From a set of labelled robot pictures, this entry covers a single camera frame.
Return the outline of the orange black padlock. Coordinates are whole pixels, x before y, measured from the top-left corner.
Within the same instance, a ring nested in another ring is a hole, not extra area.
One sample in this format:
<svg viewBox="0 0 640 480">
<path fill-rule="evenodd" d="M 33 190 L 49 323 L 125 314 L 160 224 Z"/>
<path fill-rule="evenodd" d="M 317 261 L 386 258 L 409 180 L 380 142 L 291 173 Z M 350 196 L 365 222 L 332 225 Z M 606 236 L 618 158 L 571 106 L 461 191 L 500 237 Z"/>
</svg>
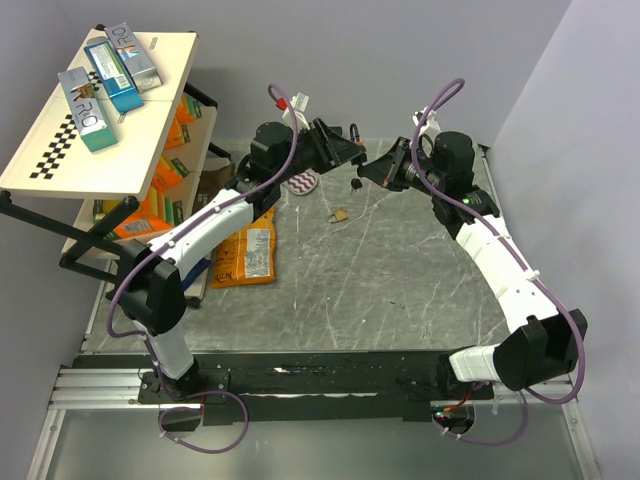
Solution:
<svg viewBox="0 0 640 480">
<path fill-rule="evenodd" d="M 353 143 L 357 144 L 360 147 L 364 146 L 364 142 L 361 139 L 359 128 L 356 123 L 351 123 L 349 125 L 349 136 L 350 136 L 350 140 Z"/>
</svg>

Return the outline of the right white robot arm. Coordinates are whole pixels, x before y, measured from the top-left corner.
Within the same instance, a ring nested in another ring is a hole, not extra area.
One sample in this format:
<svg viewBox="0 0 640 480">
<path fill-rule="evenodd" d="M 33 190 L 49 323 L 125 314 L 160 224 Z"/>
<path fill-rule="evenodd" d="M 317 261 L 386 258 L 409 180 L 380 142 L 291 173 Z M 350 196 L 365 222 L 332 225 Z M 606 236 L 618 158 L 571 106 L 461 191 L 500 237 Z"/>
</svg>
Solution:
<svg viewBox="0 0 640 480">
<path fill-rule="evenodd" d="M 413 148 L 400 137 L 373 161 L 357 161 L 358 176 L 393 192 L 414 188 L 430 195 L 433 211 L 452 239 L 475 263 L 502 309 L 509 336 L 497 345 L 471 346 L 446 355 L 438 390 L 459 398 L 472 382 L 500 382 L 512 391 L 575 373 L 585 376 L 588 327 L 578 309 L 567 310 L 522 258 L 491 196 L 474 183 L 476 150 L 471 138 L 443 132 Z"/>
</svg>

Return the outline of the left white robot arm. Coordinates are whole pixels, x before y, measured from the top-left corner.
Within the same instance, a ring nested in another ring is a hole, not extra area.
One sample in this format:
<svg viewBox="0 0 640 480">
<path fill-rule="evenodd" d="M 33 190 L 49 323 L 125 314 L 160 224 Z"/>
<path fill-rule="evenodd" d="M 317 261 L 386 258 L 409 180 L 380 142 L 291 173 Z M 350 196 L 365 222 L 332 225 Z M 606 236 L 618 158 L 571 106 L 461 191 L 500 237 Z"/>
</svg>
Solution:
<svg viewBox="0 0 640 480">
<path fill-rule="evenodd" d="M 321 119 L 304 129 L 264 123 L 235 174 L 207 205 L 147 245 L 126 244 L 111 305 L 134 322 L 172 400 L 187 401 L 204 384 L 180 326 L 186 275 L 223 240 L 266 213 L 279 200 L 281 183 L 307 170 L 324 174 L 365 159 L 355 125 L 344 136 Z"/>
</svg>

